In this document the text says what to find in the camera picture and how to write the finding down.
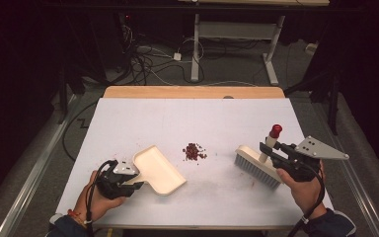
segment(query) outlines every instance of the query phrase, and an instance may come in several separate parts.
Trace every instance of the table leg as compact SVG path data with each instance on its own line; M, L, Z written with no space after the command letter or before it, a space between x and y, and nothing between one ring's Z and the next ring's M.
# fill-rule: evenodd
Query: table leg
M275 52L276 44L278 43L278 38L282 30L282 24L284 23L284 19L285 19L285 16L279 17L278 23L276 24L275 29L273 31L273 36L270 42L269 52L263 54L266 72L269 78L269 82L272 86L278 85L278 80L276 78L275 70L273 69L271 60L272 60L273 53Z
M193 29L193 55L192 67L190 71L190 80L192 82L198 81L198 67L199 67L199 54L198 54L198 40L199 40L199 14L195 14L194 29Z

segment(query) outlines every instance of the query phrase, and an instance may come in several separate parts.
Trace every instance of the brush bristles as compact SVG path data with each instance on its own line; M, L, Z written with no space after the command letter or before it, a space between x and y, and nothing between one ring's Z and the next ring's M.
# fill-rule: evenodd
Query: brush bristles
M250 173L252 176L257 178L262 183L266 184L272 190L275 190L281 184L274 177L262 171L260 168L253 165L251 162L249 162L248 160L246 160L243 156L239 154L236 156L235 164L239 166L241 169Z

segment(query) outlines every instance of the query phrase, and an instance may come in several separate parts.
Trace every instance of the sleeve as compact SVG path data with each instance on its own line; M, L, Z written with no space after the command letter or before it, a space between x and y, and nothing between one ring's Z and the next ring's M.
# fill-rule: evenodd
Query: sleeve
M50 218L50 224L45 237L88 237L86 229L68 215L55 214Z
M304 225L309 237L354 237L355 224L340 211L327 208L327 213Z

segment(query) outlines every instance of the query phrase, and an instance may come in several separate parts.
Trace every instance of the red crumbs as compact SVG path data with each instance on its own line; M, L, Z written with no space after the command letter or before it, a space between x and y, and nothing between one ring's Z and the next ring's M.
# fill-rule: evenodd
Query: red crumbs
M187 160L190 159L195 161L198 160L198 157L201 159L205 159L207 157L207 155L203 153L204 151L205 149L202 149L202 147L197 143L189 143L187 149L183 149L183 152L187 155Z

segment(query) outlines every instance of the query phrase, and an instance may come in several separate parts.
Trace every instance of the human hand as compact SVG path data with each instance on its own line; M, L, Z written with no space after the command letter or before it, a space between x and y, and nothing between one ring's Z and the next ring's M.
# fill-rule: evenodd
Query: human hand
M92 183L97 176L97 171L93 171L88 185L84 187L82 193L79 195L76 202L74 212L78 214L78 217L84 221L86 220L86 195L91 192ZM125 197L118 197L115 199L108 199L103 197L97 187L94 188L94 194L92 196L91 212L92 221L96 221L103 217L109 209L118 207L125 202Z
M325 181L325 173L323 163L321 161L321 170L320 174L322 179ZM293 178L283 169L276 169L276 173L281 178L281 180L291 189L291 194L300 207L303 213L306 213L310 208L316 203L319 192L321 190L321 185L317 178L314 178L311 182L296 182ZM320 203L313 213L309 216L309 219L314 219L325 214L327 211L325 206Z

